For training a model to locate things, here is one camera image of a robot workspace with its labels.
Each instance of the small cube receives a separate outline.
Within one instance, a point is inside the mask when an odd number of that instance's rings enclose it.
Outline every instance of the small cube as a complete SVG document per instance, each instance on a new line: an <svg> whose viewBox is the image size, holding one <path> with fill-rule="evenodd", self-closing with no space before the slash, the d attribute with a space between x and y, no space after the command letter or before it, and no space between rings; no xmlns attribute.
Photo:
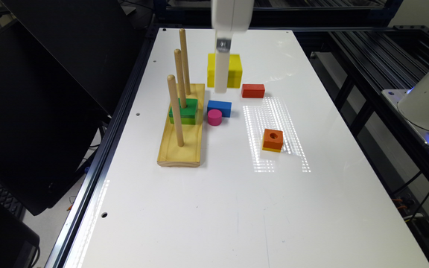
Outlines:
<svg viewBox="0 0 429 268"><path fill-rule="evenodd" d="M262 137L262 150L280 153L282 149L283 136L281 130L264 130Z"/></svg>
<svg viewBox="0 0 429 268"><path fill-rule="evenodd" d="M263 84L243 84L241 96L243 98L264 98L265 92Z"/></svg>
<svg viewBox="0 0 429 268"><path fill-rule="evenodd" d="M209 100L207 112L211 109L218 109L221 111L223 117L231 117L231 103L227 101Z"/></svg>

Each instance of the blue block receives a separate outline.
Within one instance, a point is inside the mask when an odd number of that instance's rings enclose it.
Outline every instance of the blue block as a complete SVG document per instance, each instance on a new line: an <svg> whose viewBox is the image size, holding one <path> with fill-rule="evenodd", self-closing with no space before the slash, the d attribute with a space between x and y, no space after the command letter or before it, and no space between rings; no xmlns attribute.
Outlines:
<svg viewBox="0 0 429 268"><path fill-rule="evenodd" d="M218 109L221 111L223 117L231 117L231 103L226 101L209 100L207 112L211 109Z"/></svg>

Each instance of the black monitor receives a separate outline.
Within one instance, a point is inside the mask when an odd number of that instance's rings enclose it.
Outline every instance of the black monitor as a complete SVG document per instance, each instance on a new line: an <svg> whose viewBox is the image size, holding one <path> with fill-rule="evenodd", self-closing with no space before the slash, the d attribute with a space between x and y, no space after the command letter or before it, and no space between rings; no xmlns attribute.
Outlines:
<svg viewBox="0 0 429 268"><path fill-rule="evenodd" d="M20 22L0 30L0 183L33 215L78 180L98 107Z"/></svg>
<svg viewBox="0 0 429 268"><path fill-rule="evenodd" d="M66 71L113 115L141 42L117 0L2 0Z"/></svg>

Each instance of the computer screen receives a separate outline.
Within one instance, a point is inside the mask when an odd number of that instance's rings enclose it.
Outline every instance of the computer screen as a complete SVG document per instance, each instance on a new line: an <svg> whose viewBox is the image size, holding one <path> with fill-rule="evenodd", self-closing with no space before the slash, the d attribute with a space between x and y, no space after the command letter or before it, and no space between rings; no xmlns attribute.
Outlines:
<svg viewBox="0 0 429 268"><path fill-rule="evenodd" d="M0 183L30 213L79 179L98 107L20 22L0 30Z"/></svg>

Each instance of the wooden base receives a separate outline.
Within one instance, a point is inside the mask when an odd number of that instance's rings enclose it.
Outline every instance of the wooden base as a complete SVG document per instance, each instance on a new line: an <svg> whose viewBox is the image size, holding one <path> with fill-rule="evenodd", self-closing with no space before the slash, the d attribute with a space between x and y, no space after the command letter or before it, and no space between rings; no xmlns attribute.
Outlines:
<svg viewBox="0 0 429 268"><path fill-rule="evenodd" d="M157 164L162 167L197 168L200 166L201 137L203 132L203 104L205 102L205 84L191 84L191 94L187 98L198 99L197 121L195 125L182 126L185 145L179 147L175 127L170 123L167 113L162 143Z"/></svg>

